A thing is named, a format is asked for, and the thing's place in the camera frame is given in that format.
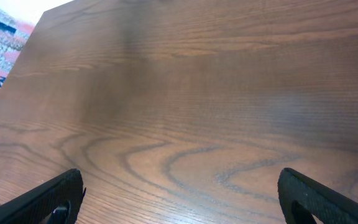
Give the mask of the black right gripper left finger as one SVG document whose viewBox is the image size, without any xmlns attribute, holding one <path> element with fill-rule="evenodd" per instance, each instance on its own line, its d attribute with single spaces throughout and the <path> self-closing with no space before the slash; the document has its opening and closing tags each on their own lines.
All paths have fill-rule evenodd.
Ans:
<svg viewBox="0 0 358 224">
<path fill-rule="evenodd" d="M 74 224 L 85 196 L 78 169 L 70 169 L 0 205 L 0 224 Z"/>
</svg>

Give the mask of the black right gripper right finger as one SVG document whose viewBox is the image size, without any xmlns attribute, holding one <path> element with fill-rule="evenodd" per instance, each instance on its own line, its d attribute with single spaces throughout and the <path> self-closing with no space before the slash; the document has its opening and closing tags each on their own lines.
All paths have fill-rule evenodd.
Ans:
<svg viewBox="0 0 358 224">
<path fill-rule="evenodd" d="M 278 179 L 278 197 L 289 224 L 358 224 L 358 203 L 289 167 Z"/>
</svg>

